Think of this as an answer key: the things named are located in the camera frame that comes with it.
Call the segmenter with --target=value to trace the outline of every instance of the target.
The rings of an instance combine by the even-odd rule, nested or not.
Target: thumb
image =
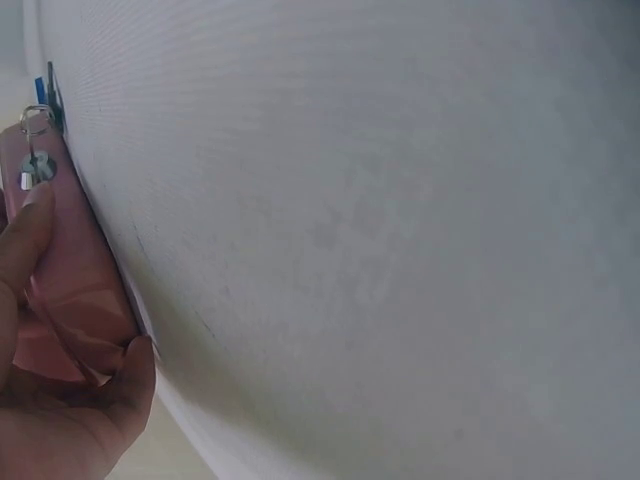
[[[151,413],[156,369],[150,337],[137,337],[131,342],[112,382],[111,402],[104,413],[122,433],[123,448],[127,449],[144,431]]]

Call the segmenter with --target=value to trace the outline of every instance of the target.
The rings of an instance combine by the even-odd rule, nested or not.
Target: finger
[[[7,378],[9,391],[24,402],[39,402],[43,396],[66,403],[68,399],[90,393],[95,387],[82,382],[68,382],[38,375],[13,365]]]
[[[128,448],[144,431],[156,385],[153,347],[149,337],[138,337],[127,349],[122,369],[108,386],[112,402],[104,410]]]
[[[19,297],[51,238],[55,200],[49,183],[29,192],[22,210],[0,235],[0,281]]]
[[[0,235],[0,389],[15,354],[17,299],[51,238],[54,203],[48,183],[36,186]]]

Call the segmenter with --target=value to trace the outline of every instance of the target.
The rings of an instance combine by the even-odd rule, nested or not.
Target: blue object
[[[44,93],[44,81],[42,77],[36,78],[36,97],[39,104],[47,103],[47,95]]]

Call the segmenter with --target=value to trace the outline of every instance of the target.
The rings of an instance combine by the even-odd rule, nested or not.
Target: textured wall
[[[221,478],[640,471],[630,0],[45,2]]]

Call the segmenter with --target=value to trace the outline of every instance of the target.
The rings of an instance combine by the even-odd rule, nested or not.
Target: fingernail
[[[42,182],[29,190],[29,194],[27,198],[24,199],[23,207],[32,204],[43,204],[47,203],[51,199],[51,195],[53,191],[51,190],[51,185],[49,182]]]

